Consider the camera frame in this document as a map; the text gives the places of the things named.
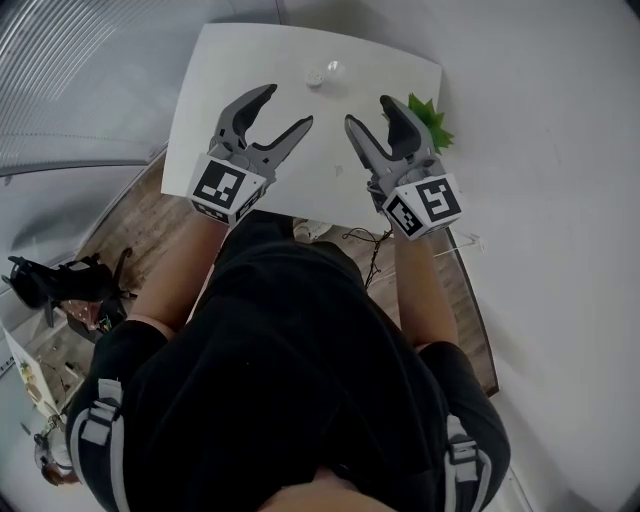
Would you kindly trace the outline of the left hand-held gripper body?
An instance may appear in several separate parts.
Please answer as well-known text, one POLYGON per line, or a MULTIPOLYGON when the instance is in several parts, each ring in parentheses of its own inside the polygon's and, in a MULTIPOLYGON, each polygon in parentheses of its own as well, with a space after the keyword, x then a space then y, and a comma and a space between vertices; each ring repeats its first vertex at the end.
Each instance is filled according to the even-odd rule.
POLYGON ((275 168, 272 148, 251 144, 233 149, 214 136, 209 150, 198 156, 188 199, 198 213, 235 228, 275 181, 275 168))

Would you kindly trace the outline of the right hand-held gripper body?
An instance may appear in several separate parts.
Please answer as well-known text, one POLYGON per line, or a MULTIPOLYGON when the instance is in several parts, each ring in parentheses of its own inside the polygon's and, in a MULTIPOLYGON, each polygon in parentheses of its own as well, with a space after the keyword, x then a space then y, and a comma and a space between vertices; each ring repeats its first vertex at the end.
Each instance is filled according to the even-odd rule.
POLYGON ((402 172, 374 173, 368 191, 391 228, 410 241, 444 229, 462 215, 458 184, 437 156, 415 161, 402 172))

